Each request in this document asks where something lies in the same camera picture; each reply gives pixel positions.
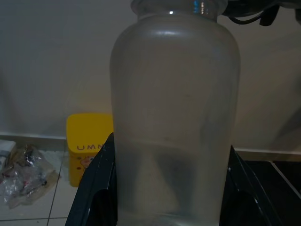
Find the plastic bag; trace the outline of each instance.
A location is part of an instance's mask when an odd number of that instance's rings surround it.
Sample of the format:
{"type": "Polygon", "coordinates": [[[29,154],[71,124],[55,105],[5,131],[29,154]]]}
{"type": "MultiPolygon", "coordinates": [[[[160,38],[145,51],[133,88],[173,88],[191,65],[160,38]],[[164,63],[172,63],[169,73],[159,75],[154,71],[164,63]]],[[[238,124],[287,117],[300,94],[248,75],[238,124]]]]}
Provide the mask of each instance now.
{"type": "Polygon", "coordinates": [[[10,208],[32,204],[56,183],[53,166],[32,145],[11,154],[0,172],[0,194],[10,208]]]}

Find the yellow container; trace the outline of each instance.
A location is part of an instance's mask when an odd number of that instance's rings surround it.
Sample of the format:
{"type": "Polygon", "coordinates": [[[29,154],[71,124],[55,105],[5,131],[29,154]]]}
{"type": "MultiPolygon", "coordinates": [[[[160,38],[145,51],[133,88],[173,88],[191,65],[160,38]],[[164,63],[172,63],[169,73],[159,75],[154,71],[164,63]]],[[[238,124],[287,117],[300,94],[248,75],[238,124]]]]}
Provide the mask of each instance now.
{"type": "Polygon", "coordinates": [[[69,180],[78,187],[85,169],[113,132],[110,114],[73,114],[67,119],[69,180]]]}

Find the white wall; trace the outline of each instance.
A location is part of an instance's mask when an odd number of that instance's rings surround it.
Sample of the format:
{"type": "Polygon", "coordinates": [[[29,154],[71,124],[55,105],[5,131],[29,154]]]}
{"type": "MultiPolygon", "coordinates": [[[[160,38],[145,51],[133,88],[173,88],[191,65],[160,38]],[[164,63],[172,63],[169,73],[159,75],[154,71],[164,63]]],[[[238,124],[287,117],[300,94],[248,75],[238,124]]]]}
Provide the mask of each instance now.
{"type": "MultiPolygon", "coordinates": [[[[135,20],[129,0],[1,1],[0,134],[63,137],[68,115],[110,112],[110,51],[135,20]]],[[[219,21],[241,50],[235,144],[298,149],[301,25],[293,11],[280,10],[271,27],[219,21]]]]}

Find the jar neck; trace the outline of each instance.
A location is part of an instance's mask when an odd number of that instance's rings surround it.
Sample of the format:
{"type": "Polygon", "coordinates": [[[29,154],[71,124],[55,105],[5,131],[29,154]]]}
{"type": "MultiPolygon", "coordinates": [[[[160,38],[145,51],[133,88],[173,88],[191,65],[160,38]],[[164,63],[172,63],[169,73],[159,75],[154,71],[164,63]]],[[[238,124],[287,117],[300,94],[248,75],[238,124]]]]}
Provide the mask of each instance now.
{"type": "Polygon", "coordinates": [[[132,10],[142,19],[152,15],[198,15],[217,20],[228,0],[133,0],[132,10]]]}

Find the white tile floor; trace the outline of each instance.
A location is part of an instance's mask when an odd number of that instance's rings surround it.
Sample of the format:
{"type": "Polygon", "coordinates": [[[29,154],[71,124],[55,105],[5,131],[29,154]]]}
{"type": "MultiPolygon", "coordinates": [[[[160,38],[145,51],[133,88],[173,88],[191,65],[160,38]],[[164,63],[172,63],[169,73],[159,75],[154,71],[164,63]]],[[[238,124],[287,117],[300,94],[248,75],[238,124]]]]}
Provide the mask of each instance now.
{"type": "Polygon", "coordinates": [[[0,226],[64,226],[77,188],[68,181],[68,152],[65,145],[58,151],[41,151],[55,167],[59,178],[47,194],[33,205],[9,209],[0,204],[0,226]]]}

